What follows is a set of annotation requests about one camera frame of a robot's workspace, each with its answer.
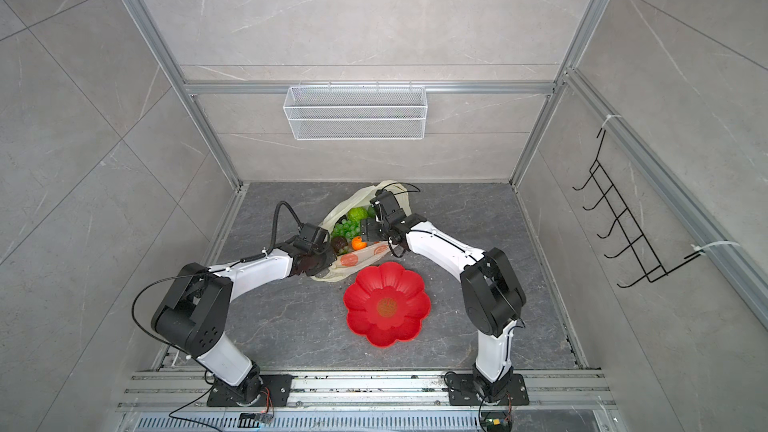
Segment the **cream plastic bag fruit print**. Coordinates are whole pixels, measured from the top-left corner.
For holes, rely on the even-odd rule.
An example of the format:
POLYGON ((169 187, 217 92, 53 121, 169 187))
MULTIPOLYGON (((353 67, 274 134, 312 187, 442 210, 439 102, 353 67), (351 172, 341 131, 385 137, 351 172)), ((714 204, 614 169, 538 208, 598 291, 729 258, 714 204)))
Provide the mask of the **cream plastic bag fruit print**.
MULTIPOLYGON (((393 192, 406 214, 411 213, 409 193, 416 193, 419 191, 419 188, 413 184, 397 181, 383 181, 377 185, 359 189, 349 198, 336 205, 321 222, 321 227, 330 233, 330 241, 333 238, 331 237, 331 232, 334 225, 342 218, 347 219, 347 212, 351 208, 365 207, 368 210, 369 217, 374 216, 370 200, 376 195, 376 191, 379 189, 386 189, 393 192)), ((350 242, 351 241, 348 241, 349 252, 344 255, 336 254, 336 260, 328 269, 328 273, 324 277, 314 277, 315 281, 342 281, 361 269, 372 266, 376 261, 390 253, 389 246, 386 242, 368 242, 366 248, 357 251, 352 249, 350 242)))

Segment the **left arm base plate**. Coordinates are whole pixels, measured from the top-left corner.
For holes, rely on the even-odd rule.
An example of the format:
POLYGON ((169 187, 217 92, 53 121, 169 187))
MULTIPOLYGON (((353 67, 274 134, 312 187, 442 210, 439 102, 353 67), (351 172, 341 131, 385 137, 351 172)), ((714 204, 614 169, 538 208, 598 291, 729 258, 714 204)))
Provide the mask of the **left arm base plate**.
POLYGON ((208 407, 285 407, 294 377, 289 374, 247 377, 240 385, 231 386, 214 377, 206 405, 208 407))

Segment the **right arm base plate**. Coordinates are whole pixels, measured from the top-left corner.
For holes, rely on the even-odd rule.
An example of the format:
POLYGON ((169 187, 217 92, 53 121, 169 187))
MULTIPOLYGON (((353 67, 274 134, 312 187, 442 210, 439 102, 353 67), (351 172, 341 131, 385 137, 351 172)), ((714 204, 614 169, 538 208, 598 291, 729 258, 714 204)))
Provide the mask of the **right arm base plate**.
POLYGON ((496 382, 488 381, 474 370, 472 373, 448 371, 443 375, 452 406, 507 405, 527 406, 530 404, 524 377, 513 371, 506 373, 496 382))

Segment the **red flower-shaped plastic plate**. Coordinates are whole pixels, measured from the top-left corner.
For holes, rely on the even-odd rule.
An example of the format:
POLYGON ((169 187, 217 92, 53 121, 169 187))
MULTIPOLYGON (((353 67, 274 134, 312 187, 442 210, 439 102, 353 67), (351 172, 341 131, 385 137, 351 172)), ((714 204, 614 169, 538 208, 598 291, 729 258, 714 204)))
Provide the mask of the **red flower-shaped plastic plate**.
POLYGON ((422 277, 396 262, 359 271, 343 302, 349 329, 379 348, 415 339, 431 311, 422 277))

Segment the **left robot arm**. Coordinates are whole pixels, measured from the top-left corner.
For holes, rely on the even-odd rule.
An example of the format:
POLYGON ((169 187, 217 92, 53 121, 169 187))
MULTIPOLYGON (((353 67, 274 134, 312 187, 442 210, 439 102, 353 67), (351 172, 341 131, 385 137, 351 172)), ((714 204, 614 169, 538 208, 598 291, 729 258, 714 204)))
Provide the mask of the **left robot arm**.
POLYGON ((152 330, 212 373, 214 389, 250 405, 260 398, 263 381, 259 367, 225 333, 230 303, 270 282, 317 275, 335 259, 328 231, 303 224, 288 240, 230 265, 190 263, 172 278, 152 330))

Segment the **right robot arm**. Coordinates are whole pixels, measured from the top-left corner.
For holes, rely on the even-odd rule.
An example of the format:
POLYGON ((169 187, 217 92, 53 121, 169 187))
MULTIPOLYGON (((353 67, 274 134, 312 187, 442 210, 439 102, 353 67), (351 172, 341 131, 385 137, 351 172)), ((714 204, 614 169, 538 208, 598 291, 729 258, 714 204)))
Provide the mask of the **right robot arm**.
POLYGON ((375 191, 370 204, 375 216, 363 221, 363 240, 382 239, 392 248, 421 255, 459 281, 466 314, 478 331, 472 385, 481 400, 499 402, 512 383, 512 341, 526 303, 507 256, 498 248, 471 247, 426 218, 408 215, 396 194, 384 188, 375 191))

